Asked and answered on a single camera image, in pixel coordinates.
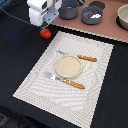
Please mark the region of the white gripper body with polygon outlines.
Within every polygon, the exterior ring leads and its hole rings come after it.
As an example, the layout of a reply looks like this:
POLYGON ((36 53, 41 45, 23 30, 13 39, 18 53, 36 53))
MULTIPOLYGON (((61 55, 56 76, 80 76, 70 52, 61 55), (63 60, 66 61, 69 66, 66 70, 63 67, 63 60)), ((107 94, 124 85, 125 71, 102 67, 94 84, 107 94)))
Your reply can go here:
POLYGON ((27 0, 29 6, 29 18, 32 25, 45 28, 59 15, 62 0, 27 0))

